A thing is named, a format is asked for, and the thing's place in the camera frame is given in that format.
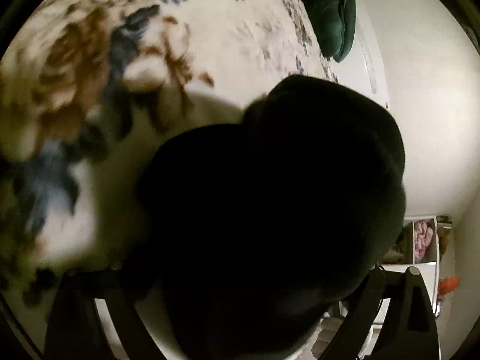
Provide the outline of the orange object on floor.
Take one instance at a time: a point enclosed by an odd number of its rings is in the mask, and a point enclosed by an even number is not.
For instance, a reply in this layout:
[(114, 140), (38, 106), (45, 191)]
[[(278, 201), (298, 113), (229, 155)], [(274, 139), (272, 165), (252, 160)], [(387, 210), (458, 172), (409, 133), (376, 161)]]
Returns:
[(455, 291), (460, 285), (460, 279), (457, 276), (439, 281), (438, 292), (440, 296), (445, 296)]

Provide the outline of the white storage shelf unit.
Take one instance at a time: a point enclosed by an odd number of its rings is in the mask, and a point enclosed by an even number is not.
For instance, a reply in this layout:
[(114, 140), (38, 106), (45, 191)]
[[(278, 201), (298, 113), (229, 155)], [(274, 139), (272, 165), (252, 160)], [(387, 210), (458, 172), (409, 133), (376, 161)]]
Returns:
[[(413, 248), (413, 227), (414, 223), (425, 220), (434, 230), (433, 240), (426, 250), (425, 257), (420, 263), (414, 261)], [(382, 267), (387, 271), (404, 272), (408, 266), (415, 266), (421, 271), (425, 286), (430, 297), (430, 303), (435, 317), (435, 307), (438, 297), (439, 284), (439, 236), (437, 234), (437, 219), (433, 216), (410, 217), (403, 222), (403, 229), (399, 238), (394, 243), (389, 252), (381, 259), (376, 267)], [(374, 345), (379, 337), (381, 327), (389, 306), (389, 300), (384, 299), (380, 304), (380, 311), (369, 329), (364, 344), (360, 349), (357, 359), (367, 359), (373, 351)], [(326, 347), (334, 338), (347, 316), (346, 298), (333, 305), (327, 312), (325, 318), (320, 323), (315, 336), (312, 338), (310, 354), (313, 359), (321, 359)]]

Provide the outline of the dark green pillow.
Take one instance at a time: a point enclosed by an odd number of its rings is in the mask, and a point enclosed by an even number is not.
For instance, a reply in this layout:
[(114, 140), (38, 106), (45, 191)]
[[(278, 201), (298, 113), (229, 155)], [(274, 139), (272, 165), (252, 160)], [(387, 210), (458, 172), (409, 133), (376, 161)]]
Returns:
[(320, 51), (342, 62), (352, 49), (356, 30), (356, 0), (302, 0)]

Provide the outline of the black small garment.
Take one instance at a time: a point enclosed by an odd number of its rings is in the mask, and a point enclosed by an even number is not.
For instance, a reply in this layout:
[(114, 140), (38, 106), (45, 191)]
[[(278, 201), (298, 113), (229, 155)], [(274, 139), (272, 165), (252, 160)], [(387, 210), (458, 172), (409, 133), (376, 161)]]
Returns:
[(399, 236), (404, 167), (386, 109), (309, 76), (166, 141), (137, 180), (137, 260), (182, 353), (294, 352)]

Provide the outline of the pink folded clothes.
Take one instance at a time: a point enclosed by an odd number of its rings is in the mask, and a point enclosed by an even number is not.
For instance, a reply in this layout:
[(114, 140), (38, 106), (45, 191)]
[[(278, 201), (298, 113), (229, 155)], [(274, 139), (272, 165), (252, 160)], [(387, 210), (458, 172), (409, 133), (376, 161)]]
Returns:
[(420, 263), (425, 257), (426, 250), (434, 238), (434, 230), (425, 220), (414, 223), (413, 227), (413, 248), (414, 261)]

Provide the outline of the floral white bed blanket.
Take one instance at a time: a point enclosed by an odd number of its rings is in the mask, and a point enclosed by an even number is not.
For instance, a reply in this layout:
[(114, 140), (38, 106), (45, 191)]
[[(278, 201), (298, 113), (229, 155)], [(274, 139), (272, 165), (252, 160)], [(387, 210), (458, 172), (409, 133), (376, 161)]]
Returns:
[(237, 124), (288, 77), (334, 81), (302, 0), (24, 0), (1, 57), (1, 306), (44, 357), (67, 273), (123, 269), (162, 353), (182, 353), (137, 260), (143, 168), (168, 140)]

